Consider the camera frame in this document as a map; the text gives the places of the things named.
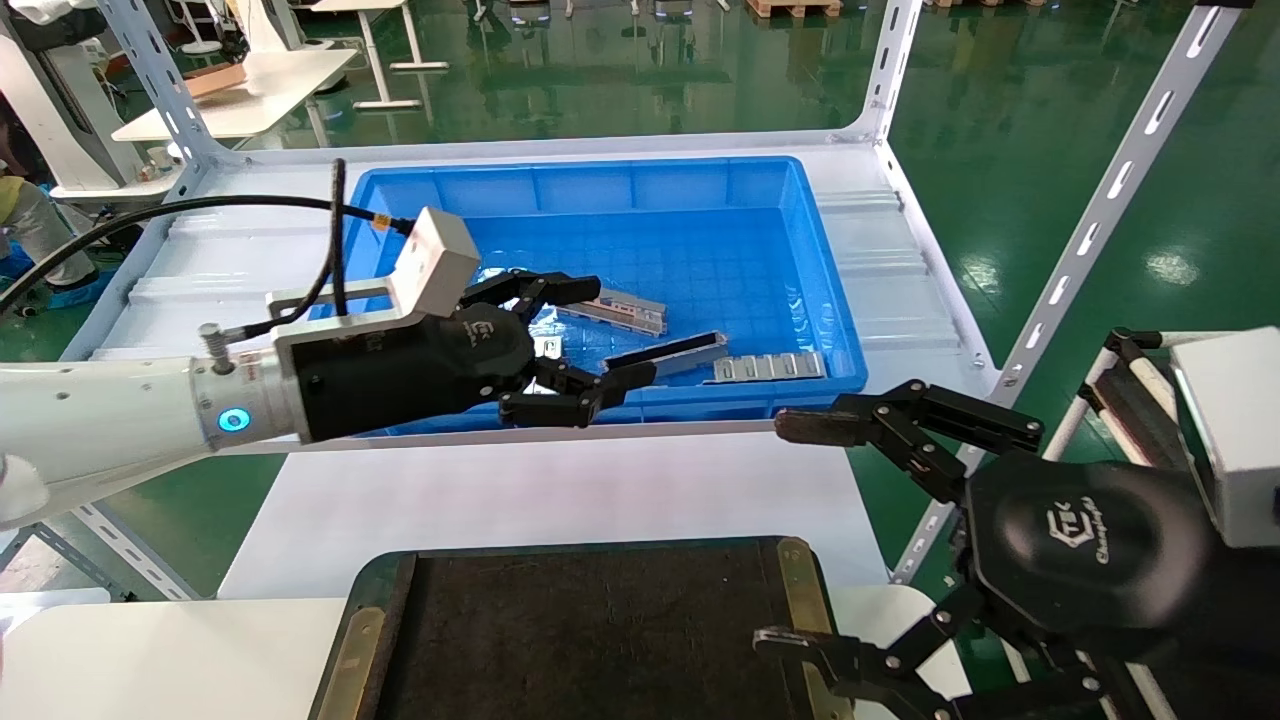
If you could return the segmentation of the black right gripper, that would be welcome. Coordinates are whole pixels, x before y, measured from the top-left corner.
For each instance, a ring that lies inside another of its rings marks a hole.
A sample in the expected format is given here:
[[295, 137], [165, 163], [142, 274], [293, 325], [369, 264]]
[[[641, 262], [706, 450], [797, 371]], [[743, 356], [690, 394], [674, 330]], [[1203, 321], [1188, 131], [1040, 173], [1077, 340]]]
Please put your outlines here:
[[[751, 638], [759, 655], [808, 664], [831, 694], [899, 719], [1041, 719], [1098, 702], [1111, 719], [1277, 716], [1275, 489], [1254, 505], [1268, 525], [1262, 544], [1233, 547], [1196, 473], [1043, 460], [1028, 454], [1041, 446], [1041, 421], [923, 380], [840, 395], [822, 410], [786, 407], [774, 433], [795, 445], [869, 445], [933, 500], [960, 503], [966, 574], [983, 591], [956, 589], [888, 648], [767, 626]], [[1020, 451], [966, 478], [940, 436]], [[1064, 656], [1019, 685], [954, 700], [933, 691], [924, 661], [966, 624], [989, 620]]]

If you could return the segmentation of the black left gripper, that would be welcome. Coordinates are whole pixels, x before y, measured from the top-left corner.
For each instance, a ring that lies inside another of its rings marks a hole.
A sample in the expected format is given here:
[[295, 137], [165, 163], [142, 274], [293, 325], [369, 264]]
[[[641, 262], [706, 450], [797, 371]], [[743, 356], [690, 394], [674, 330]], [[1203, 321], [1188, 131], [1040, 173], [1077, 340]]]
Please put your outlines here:
[[[297, 345], [296, 432], [305, 443], [346, 438], [456, 415], [499, 395], [506, 425], [588, 428], [630, 391], [650, 386], [657, 366], [635, 363], [596, 375], [534, 357], [527, 325], [547, 305], [591, 302], [600, 291], [598, 275], [507, 270], [470, 286], [451, 316]], [[517, 392], [529, 382], [550, 393]]]

